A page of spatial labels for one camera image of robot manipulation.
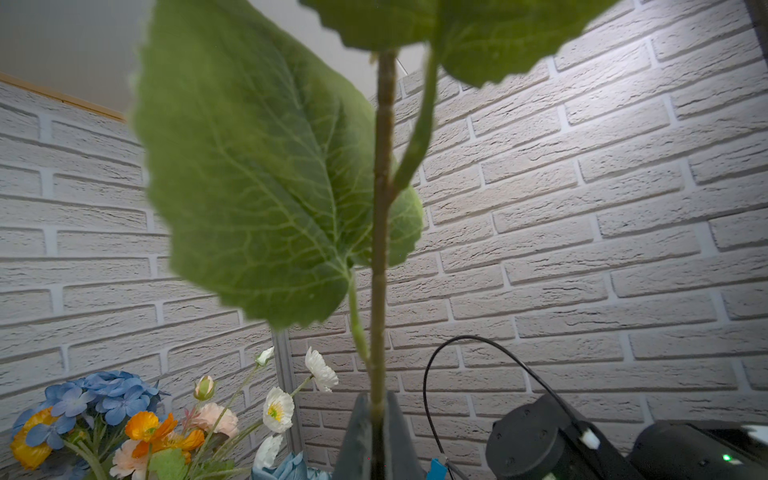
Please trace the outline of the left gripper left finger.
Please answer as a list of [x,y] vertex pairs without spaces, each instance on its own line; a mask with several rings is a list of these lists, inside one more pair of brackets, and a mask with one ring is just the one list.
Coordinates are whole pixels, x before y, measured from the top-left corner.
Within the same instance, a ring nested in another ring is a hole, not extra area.
[[369,480],[372,428],[367,393],[357,396],[335,463],[334,480]]

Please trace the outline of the blue hydrangea flower stem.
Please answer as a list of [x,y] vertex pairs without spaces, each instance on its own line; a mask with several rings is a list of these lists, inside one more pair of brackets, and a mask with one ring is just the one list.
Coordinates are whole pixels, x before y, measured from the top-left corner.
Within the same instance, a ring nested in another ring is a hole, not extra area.
[[76,427],[87,430],[102,423],[115,428],[141,411],[154,412],[165,395],[154,384],[126,371],[101,371],[45,389],[45,400],[17,417],[12,434],[32,434],[30,447],[64,447]]

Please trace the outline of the dusty blue hydrangea stem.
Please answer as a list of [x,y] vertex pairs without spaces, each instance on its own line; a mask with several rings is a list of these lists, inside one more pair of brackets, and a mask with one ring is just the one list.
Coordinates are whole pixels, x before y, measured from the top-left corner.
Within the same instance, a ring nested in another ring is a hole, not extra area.
[[276,468],[253,467],[252,480],[331,480],[332,474],[307,465],[304,453],[290,453]]

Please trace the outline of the peach rose flower stem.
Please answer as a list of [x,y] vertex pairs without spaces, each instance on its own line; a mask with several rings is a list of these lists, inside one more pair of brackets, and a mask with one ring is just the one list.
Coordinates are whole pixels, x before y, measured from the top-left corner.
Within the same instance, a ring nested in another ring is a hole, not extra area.
[[227,479],[234,463],[216,460],[215,449],[239,433],[238,418],[213,401],[216,381],[201,377],[193,392],[195,405],[178,421],[149,411],[129,417],[127,439],[112,456],[113,479]]

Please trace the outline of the orange gerbera flower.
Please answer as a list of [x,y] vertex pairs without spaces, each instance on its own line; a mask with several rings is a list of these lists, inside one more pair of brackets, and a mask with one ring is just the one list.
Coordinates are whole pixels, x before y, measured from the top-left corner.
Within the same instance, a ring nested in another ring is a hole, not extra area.
[[172,269],[276,331],[357,305],[370,380],[370,479],[385,478],[387,271],[423,228],[411,182],[437,80],[482,87],[529,72],[606,1],[313,1],[326,28],[378,63],[377,99],[246,1],[159,1],[139,51],[134,130]]

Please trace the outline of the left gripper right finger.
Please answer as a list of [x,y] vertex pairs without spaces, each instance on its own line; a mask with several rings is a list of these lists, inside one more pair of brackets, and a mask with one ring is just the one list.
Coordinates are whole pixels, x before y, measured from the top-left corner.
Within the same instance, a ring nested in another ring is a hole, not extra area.
[[386,396],[384,447],[386,479],[426,479],[426,471],[418,459],[397,395],[392,391],[388,391]]

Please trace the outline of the orange yellow flower stem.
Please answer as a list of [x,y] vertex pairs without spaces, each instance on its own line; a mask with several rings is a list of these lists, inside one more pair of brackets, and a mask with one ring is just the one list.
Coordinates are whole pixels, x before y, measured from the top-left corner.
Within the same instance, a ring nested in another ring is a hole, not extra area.
[[53,464],[54,455],[62,454],[79,458],[92,473],[142,479],[159,452],[178,451],[189,463],[206,439],[199,428],[178,432],[172,415],[161,421],[153,412],[140,411],[109,425],[101,414],[89,416],[83,411],[68,416],[53,411],[53,407],[28,409],[13,426],[10,451],[25,470]]

